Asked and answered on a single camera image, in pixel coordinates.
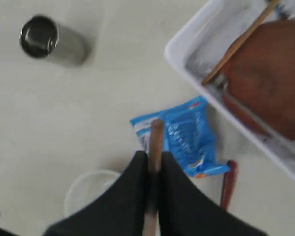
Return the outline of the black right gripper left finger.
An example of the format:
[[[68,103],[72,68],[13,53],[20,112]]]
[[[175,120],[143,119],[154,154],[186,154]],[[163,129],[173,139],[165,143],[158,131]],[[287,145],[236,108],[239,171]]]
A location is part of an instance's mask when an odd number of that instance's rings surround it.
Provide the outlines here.
[[[148,157],[137,151],[115,183],[91,204],[51,225],[46,236],[140,236],[148,181]]]

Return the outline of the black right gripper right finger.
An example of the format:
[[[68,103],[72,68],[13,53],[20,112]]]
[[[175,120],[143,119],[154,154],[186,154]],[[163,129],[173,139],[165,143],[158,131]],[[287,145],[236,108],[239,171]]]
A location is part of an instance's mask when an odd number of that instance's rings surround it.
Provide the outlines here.
[[[214,203],[186,176],[170,152],[162,154],[159,224],[163,236],[265,236]]]

